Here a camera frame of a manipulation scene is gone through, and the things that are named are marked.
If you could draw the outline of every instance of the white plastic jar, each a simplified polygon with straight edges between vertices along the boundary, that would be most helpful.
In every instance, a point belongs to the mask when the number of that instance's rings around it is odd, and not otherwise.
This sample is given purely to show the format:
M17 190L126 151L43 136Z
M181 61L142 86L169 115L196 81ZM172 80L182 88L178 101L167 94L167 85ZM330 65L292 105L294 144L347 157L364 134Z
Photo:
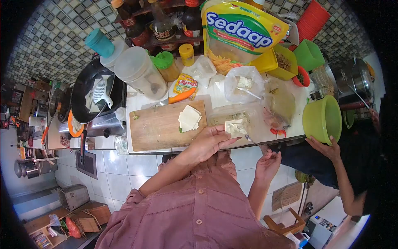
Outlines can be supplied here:
M167 92L166 82L141 47L131 47L117 58L115 74L151 100L160 100Z

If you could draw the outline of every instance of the black handle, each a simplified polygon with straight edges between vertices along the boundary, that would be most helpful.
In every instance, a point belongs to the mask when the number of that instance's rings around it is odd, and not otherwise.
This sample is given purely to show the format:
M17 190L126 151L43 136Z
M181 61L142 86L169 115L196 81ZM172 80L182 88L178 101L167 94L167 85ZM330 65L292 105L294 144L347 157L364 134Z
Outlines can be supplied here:
M84 165L84 145L86 144L86 137L87 137L86 130L83 130L81 137L82 137L82 140L80 143L80 164Z

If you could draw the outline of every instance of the wok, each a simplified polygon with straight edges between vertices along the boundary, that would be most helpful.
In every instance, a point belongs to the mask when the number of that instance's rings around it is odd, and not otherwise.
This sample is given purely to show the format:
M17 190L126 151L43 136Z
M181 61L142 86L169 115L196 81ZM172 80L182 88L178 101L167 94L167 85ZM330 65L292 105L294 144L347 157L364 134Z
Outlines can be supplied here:
M102 79L102 75L111 75L107 80L106 93L108 96L111 94L113 88L113 82L115 79L115 73L104 67L100 63L100 59L92 60L86 65L86 67L80 72L76 79L76 82L72 89L70 97L70 109L77 122L84 124L90 123L94 120L104 109L108 107L105 100L100 100L96 105L99 108L99 112L90 113L86 108L86 94L92 90L95 79ZM81 135L80 144L80 162L84 164L84 145L86 143L87 131L84 129Z

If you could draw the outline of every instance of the sedaap logo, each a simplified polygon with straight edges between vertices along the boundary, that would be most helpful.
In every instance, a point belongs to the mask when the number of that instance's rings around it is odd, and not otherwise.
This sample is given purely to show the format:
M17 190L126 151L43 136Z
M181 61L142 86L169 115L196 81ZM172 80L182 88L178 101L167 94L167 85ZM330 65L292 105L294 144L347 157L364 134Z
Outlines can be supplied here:
M224 30L228 34L236 35L251 42L255 48L268 47L272 44L273 40L270 37L264 36L254 32L248 27L245 27L243 21L228 22L224 18L220 18L214 12L208 12L206 15L207 24L217 29Z

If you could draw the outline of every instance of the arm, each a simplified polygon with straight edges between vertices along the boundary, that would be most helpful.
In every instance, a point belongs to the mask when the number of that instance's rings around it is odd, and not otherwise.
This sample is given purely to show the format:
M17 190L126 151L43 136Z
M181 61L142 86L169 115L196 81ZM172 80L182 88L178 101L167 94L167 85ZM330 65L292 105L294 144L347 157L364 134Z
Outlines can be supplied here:
M306 138L307 142L317 151L328 157L336 170L337 182L339 185L340 196L343 202L344 212L351 216L360 216L365 204L366 191L359 196L354 196L354 190L349 182L347 172L345 171L343 161L340 157L340 147L336 140L330 136L332 146L324 145L311 136L311 140Z
M231 135L225 133L223 124L206 127L186 150L149 178L139 190L148 196L181 180L200 162L206 161L218 150L235 143L238 139L240 138L231 139Z
M261 210L267 197L272 179L281 165L281 152L275 153L267 150L256 164L256 172L253 184L250 188L248 200L254 215L259 220Z

